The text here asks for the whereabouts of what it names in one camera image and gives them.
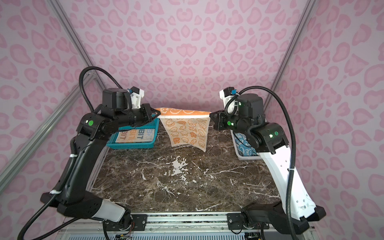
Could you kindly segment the corner aluminium post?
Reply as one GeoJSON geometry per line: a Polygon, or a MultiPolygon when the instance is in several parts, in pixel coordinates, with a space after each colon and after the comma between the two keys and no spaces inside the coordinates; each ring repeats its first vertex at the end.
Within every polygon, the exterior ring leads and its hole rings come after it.
{"type": "Polygon", "coordinates": [[[271,1],[271,4],[280,8],[267,31],[271,39],[266,47],[274,52],[264,56],[267,64],[264,76],[268,77],[266,86],[276,92],[318,1],[271,1]]]}
{"type": "Polygon", "coordinates": [[[47,3],[50,5],[53,13],[58,18],[61,26],[64,28],[66,34],[68,35],[70,41],[72,42],[76,52],[80,55],[80,58],[86,65],[86,67],[93,66],[94,63],[91,60],[90,55],[86,51],[85,46],[83,45],[80,37],[78,36],[75,28],[73,27],[71,20],[67,13],[65,12],[60,1],[57,0],[47,0],[47,3]]]}

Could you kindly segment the rabbit striped towel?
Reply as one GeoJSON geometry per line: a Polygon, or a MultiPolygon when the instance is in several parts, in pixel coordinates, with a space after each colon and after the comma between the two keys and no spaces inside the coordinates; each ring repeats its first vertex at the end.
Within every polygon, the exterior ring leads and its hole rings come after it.
{"type": "Polygon", "coordinates": [[[155,138],[155,129],[132,129],[119,132],[115,140],[118,144],[148,143],[155,138]]]}

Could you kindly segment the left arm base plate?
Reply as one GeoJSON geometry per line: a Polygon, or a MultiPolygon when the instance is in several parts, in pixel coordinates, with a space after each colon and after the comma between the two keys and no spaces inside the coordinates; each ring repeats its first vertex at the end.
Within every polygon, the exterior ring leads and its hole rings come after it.
{"type": "Polygon", "coordinates": [[[103,223],[103,228],[107,232],[144,231],[147,220],[148,215],[145,214],[125,214],[118,222],[107,220],[106,223],[103,223]]]}

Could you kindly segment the left corner aluminium post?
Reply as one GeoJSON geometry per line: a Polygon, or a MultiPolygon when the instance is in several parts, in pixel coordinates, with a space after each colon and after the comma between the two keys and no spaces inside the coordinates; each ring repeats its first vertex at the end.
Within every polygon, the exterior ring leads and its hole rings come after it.
{"type": "Polygon", "coordinates": [[[80,58],[86,65],[86,67],[93,66],[94,63],[91,60],[90,55],[86,51],[85,46],[83,45],[80,37],[78,36],[75,28],[73,27],[71,20],[67,13],[65,12],[60,1],[57,0],[47,0],[47,3],[50,5],[53,13],[58,18],[61,26],[64,28],[66,34],[68,35],[70,41],[72,42],[76,52],[80,55],[80,58]]]}

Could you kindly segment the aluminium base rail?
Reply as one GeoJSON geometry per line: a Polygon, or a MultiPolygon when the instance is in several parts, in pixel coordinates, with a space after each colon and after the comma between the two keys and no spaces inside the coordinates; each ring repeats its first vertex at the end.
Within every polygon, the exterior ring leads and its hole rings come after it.
{"type": "Polygon", "coordinates": [[[227,214],[238,212],[159,212],[148,215],[144,231],[103,232],[102,223],[79,220],[59,231],[57,240],[289,240],[272,225],[228,229],[227,214]]]}

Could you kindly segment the blue patterned towel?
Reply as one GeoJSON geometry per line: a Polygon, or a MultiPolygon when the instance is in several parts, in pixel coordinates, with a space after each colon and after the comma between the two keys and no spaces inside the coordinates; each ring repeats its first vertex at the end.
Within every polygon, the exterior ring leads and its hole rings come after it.
{"type": "Polygon", "coordinates": [[[259,154],[255,151],[253,147],[248,143],[247,138],[244,134],[235,133],[234,139],[236,143],[236,148],[240,157],[256,157],[259,154]]]}

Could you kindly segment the right corner aluminium post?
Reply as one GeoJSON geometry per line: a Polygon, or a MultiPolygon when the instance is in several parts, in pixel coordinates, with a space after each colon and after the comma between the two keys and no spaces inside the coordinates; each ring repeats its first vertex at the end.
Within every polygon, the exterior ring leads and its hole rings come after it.
{"type": "Polygon", "coordinates": [[[276,92],[318,1],[271,1],[271,4],[280,8],[267,31],[271,39],[266,47],[274,52],[264,56],[267,64],[264,76],[268,77],[266,86],[276,92]]]}

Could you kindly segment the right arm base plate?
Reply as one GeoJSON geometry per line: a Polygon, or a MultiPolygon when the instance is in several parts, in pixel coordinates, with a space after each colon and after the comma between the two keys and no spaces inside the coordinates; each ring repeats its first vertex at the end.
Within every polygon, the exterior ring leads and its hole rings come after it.
{"type": "Polygon", "coordinates": [[[250,226],[248,218],[244,213],[228,213],[227,224],[228,229],[231,231],[244,230],[250,226]]]}

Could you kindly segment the teal plastic basket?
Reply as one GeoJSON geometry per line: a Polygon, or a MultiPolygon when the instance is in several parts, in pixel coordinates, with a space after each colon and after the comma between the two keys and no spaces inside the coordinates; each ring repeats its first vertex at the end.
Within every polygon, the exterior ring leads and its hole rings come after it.
{"type": "Polygon", "coordinates": [[[151,149],[159,129],[159,119],[141,127],[121,127],[113,134],[107,147],[114,150],[151,149]]]}

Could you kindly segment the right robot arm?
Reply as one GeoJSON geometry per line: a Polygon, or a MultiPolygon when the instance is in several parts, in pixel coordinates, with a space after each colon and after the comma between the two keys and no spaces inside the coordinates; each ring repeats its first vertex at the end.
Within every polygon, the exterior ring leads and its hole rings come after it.
{"type": "Polygon", "coordinates": [[[229,229],[257,227],[262,231],[269,224],[279,233],[297,239],[309,229],[310,222],[324,218],[326,211],[311,199],[291,163],[294,142],[288,140],[279,124],[267,122],[263,99],[257,94],[239,95],[230,87],[220,91],[220,98],[231,113],[211,113],[214,129],[231,130],[233,134],[245,136],[247,146],[267,165],[281,198],[272,204],[248,204],[241,209],[237,220],[228,220],[229,229]]]}

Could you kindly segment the white plastic basket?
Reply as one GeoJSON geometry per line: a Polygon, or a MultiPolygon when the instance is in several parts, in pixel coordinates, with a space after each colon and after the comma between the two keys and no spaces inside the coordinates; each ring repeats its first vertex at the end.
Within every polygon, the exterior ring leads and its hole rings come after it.
{"type": "Polygon", "coordinates": [[[260,155],[248,143],[246,136],[241,133],[231,131],[235,153],[240,161],[262,160],[260,155]]]}

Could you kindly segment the orange patterned towel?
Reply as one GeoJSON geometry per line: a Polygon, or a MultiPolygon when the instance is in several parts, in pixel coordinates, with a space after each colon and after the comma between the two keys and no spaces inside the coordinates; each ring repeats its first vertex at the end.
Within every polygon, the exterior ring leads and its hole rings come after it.
{"type": "Polygon", "coordinates": [[[188,145],[206,152],[210,113],[204,111],[158,108],[172,147],[188,145]]]}

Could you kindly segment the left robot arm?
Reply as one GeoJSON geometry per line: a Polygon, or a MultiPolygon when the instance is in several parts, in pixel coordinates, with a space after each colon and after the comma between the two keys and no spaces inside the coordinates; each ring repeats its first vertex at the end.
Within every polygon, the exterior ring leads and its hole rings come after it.
{"type": "Polygon", "coordinates": [[[97,197],[86,188],[100,153],[119,128],[141,127],[161,115],[149,104],[133,108],[131,94],[119,88],[103,91],[102,104],[82,117],[77,135],[70,142],[65,170],[53,190],[42,194],[42,203],[65,217],[105,220],[128,228],[132,222],[129,209],[97,197]]]}

